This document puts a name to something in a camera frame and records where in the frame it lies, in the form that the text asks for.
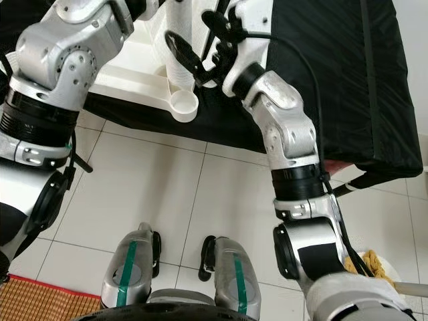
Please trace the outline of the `woven straw mat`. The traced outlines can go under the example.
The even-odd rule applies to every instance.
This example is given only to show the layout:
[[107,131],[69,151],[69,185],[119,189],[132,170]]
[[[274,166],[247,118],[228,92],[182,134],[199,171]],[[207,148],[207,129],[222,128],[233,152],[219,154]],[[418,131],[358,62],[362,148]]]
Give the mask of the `woven straw mat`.
[[11,274],[1,287],[0,321],[73,321],[101,308],[98,296],[23,276]]

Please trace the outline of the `yellow fried snacks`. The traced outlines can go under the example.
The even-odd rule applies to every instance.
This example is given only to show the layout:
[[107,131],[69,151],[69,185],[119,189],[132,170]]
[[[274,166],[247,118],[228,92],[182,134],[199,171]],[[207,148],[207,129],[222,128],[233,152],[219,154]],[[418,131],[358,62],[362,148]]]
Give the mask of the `yellow fried snacks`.
[[[366,253],[358,254],[360,254],[361,260],[364,262],[368,270],[372,272],[374,278],[381,278],[388,282],[393,282],[386,274],[385,269],[383,269],[383,264],[380,260],[380,257],[377,256],[376,251],[369,250]],[[352,263],[351,257],[346,257],[344,268],[348,270],[348,272],[358,274],[358,270],[356,270],[355,264]]]

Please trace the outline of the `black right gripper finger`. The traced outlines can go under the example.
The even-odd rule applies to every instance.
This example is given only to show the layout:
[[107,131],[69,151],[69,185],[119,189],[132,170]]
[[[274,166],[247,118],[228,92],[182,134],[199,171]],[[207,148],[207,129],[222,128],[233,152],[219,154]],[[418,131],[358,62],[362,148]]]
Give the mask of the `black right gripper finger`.
[[184,40],[181,35],[170,33],[169,51],[174,55],[175,61],[192,74],[195,83],[202,84],[199,76],[203,73],[204,67],[201,58],[193,51],[190,43]]
[[201,19],[210,30],[210,39],[233,42],[231,23],[222,13],[214,10],[205,10],[201,14]]

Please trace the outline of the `black folding table leg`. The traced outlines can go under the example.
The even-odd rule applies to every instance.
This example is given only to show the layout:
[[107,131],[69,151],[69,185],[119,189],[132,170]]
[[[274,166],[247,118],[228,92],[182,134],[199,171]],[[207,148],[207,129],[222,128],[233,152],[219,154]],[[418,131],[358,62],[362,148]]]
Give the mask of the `black folding table leg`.
[[348,181],[347,183],[336,187],[333,190],[333,193],[334,196],[341,197],[357,190],[367,189],[367,187],[371,187],[374,183],[375,175],[372,173],[364,173]]

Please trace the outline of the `silver robot right leg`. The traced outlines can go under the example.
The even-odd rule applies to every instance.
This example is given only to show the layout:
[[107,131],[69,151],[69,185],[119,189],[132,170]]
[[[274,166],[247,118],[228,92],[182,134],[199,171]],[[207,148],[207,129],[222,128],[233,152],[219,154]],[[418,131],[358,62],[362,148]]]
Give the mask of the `silver robot right leg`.
[[253,264],[245,249],[228,237],[209,235],[201,250],[198,278],[206,282],[214,276],[214,303],[259,320],[261,293]]

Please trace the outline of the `grey metal pole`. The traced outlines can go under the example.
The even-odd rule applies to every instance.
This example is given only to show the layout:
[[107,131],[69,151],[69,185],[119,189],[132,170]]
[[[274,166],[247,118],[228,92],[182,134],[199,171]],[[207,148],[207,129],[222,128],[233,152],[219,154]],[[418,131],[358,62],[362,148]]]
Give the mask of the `grey metal pole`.
[[428,285],[418,282],[393,282],[396,291],[402,296],[428,298]]

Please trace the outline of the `silver robot left leg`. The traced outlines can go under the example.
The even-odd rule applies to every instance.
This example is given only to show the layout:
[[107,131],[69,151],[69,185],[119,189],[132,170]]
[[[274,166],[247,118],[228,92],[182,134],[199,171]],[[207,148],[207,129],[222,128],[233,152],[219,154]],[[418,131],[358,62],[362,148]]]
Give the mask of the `silver robot left leg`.
[[141,223],[117,245],[105,272],[102,308],[145,303],[152,293],[152,279],[159,275],[161,235]]

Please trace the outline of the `white plastic table top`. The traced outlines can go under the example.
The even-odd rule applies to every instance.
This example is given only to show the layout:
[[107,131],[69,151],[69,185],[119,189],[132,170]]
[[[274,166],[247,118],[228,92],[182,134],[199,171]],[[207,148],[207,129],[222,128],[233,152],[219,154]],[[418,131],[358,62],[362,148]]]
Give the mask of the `white plastic table top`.
[[177,122],[196,119],[199,99],[167,76],[168,47],[160,25],[152,31],[145,21],[137,21],[134,27],[119,54],[100,68],[91,94],[165,110]]

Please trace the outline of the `silver robot leg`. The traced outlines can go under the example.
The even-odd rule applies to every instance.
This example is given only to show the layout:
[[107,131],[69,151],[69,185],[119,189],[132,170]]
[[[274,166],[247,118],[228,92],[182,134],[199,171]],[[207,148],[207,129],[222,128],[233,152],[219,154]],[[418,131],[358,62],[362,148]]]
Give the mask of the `silver robot leg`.
[[102,308],[145,303],[152,293],[152,279],[159,275],[161,235],[141,223],[117,245],[105,272]]
[[209,235],[201,250],[198,278],[206,282],[214,276],[214,303],[259,320],[261,293],[253,264],[245,249],[228,237]]

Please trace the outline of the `black robot waist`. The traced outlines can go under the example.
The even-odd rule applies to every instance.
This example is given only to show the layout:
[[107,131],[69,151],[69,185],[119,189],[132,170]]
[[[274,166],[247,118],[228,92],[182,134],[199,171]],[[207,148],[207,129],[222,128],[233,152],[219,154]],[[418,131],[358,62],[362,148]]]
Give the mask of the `black robot waist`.
[[71,318],[70,321],[304,321],[306,312],[293,303],[284,308],[268,308],[238,303],[202,304],[190,302],[150,302],[105,308]]

